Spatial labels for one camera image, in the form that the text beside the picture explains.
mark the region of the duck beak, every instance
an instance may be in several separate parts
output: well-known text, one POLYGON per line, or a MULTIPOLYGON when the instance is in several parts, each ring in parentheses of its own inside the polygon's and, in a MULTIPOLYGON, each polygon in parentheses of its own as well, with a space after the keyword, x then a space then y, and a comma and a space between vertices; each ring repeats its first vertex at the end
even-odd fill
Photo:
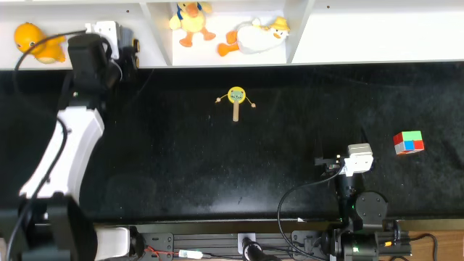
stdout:
POLYGON ((195 18, 198 15, 198 7, 196 7, 196 3, 191 3, 186 8, 187 14, 190 17, 195 18))

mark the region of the white plush duck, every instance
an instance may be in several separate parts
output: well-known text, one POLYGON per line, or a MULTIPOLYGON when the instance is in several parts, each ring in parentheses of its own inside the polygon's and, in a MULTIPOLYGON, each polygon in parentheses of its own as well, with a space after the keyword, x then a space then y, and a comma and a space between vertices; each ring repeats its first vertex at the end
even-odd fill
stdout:
POLYGON ((269 27, 262 26, 259 19, 244 22, 227 33, 227 44, 221 43, 217 52, 224 57, 231 51, 256 54, 281 45, 289 35, 290 28, 283 17, 277 17, 269 27))

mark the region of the wooden handle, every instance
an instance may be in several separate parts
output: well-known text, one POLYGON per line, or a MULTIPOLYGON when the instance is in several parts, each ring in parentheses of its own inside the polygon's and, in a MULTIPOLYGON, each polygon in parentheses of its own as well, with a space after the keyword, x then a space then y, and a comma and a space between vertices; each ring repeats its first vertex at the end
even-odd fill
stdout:
POLYGON ((239 121, 239 101, 235 100, 233 101, 233 115, 232 115, 232 120, 234 122, 239 121))

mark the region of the white shelf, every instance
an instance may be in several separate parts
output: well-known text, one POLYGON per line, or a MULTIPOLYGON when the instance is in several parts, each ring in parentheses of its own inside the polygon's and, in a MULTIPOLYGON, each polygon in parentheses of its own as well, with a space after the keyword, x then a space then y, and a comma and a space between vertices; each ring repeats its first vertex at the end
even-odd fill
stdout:
MULTIPOLYGON (((21 53, 13 41, 23 22, 47 34, 83 29, 86 22, 115 20, 140 40, 141 67, 220 67, 308 65, 360 62, 464 60, 462 0, 213 0, 204 41, 196 34, 193 47, 178 42, 183 30, 171 31, 174 0, 0 0, 0 69, 11 70, 21 53), (239 23, 260 18, 270 24, 284 16, 291 28, 286 43, 261 54, 239 51, 220 57, 217 46, 239 23)), ((44 65, 28 57, 25 69, 71 68, 44 65)))

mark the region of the blue vest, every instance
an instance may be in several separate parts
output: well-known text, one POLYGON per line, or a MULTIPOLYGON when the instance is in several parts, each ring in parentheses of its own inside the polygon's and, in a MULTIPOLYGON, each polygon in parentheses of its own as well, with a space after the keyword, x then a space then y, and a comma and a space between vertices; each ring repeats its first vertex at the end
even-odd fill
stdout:
MULTIPOLYGON (((196 7, 198 7, 198 10, 200 11, 202 10, 202 5, 199 2, 196 3, 196 7)), ((179 18, 179 20, 183 20, 181 11, 182 11, 181 7, 177 5, 177 17, 179 18)))

